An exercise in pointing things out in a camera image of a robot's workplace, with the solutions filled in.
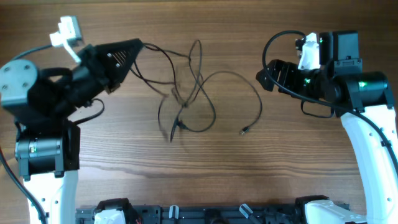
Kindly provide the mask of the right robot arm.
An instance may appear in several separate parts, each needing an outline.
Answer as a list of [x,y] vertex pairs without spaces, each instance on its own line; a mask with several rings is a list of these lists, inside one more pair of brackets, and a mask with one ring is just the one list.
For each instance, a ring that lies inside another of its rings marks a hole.
[[385,74],[363,72],[356,31],[298,34],[299,63],[263,60],[257,81],[330,109],[349,136],[366,199],[358,215],[314,195],[295,202],[301,223],[396,223],[397,129],[394,96]]

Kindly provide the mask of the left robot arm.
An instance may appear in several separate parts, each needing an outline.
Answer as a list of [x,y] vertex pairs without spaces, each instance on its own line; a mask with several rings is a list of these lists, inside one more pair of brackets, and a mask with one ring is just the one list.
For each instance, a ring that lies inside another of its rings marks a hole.
[[80,168],[80,121],[89,107],[124,81],[144,43],[87,45],[74,69],[40,69],[26,53],[1,68],[1,106],[14,117],[18,171],[9,176],[27,197],[31,223],[74,223]]

